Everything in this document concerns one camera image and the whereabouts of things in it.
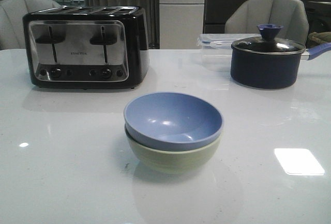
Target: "saucepan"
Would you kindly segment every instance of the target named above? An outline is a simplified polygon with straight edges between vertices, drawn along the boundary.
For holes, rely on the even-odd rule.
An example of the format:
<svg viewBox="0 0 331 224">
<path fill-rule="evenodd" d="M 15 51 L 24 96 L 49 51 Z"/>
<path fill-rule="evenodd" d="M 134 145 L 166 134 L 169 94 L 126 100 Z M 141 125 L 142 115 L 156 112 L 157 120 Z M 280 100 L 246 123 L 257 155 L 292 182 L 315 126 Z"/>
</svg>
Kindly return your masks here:
<svg viewBox="0 0 331 224">
<path fill-rule="evenodd" d="M 331 43 L 306 49 L 298 42 L 276 38 L 282 26 L 258 25 L 261 37 L 234 41 L 231 77 L 244 85 L 279 89 L 295 83 L 300 60 L 312 60 L 331 50 Z"/>
</svg>

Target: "chair backrest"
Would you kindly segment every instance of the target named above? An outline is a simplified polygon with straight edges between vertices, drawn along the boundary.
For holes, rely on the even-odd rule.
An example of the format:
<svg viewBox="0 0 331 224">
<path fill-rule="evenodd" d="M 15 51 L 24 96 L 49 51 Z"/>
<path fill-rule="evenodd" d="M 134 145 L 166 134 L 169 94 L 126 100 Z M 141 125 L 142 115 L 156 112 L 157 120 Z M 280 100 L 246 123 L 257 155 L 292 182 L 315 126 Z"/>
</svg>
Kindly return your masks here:
<svg viewBox="0 0 331 224">
<path fill-rule="evenodd" d="M 225 33 L 258 33 L 258 24 L 277 24 L 284 28 L 277 37 L 306 43 L 309 24 L 300 0 L 248 0 L 225 24 Z"/>
<path fill-rule="evenodd" d="M 0 50 L 25 49 L 22 18 L 38 10 L 59 7 L 53 0 L 3 0 L 0 2 Z"/>
</svg>

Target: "bowl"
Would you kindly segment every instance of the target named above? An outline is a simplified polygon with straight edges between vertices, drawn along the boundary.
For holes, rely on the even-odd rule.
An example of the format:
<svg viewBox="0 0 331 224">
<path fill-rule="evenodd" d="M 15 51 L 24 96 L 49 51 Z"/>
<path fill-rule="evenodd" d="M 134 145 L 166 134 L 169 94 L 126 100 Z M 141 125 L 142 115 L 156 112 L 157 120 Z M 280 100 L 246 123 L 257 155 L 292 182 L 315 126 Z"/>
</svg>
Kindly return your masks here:
<svg viewBox="0 0 331 224">
<path fill-rule="evenodd" d="M 135 98 L 124 108 L 128 133 L 140 144 L 162 151 L 188 151 L 214 142 L 223 119 L 208 102 L 176 92 Z"/>
<path fill-rule="evenodd" d="M 183 174 L 208 162 L 215 153 L 220 137 L 212 143 L 188 151 L 162 151 L 144 146 L 137 142 L 127 130 L 125 130 L 130 147 L 135 156 L 147 167 L 167 174 Z"/>
</svg>

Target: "toaster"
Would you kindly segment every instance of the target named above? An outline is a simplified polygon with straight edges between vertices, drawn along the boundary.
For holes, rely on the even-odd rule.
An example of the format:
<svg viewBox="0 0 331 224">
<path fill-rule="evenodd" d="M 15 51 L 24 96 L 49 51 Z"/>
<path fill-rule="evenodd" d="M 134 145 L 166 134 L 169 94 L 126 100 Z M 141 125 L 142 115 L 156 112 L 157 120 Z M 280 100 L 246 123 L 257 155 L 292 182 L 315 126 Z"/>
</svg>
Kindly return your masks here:
<svg viewBox="0 0 331 224">
<path fill-rule="evenodd" d="M 149 67 L 142 7 L 68 7 L 23 17 L 31 82 L 49 88 L 134 88 Z"/>
</svg>

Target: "brand logo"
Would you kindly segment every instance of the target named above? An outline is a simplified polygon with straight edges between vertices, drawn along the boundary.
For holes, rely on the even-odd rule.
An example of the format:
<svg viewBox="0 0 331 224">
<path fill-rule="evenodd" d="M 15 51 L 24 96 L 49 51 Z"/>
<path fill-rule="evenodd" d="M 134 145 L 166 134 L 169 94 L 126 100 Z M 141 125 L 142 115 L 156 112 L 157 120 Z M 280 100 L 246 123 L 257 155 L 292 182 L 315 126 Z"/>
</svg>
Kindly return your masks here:
<svg viewBox="0 0 331 224">
<path fill-rule="evenodd" d="M 71 52 L 71 55 L 87 55 L 86 52 Z"/>
</svg>

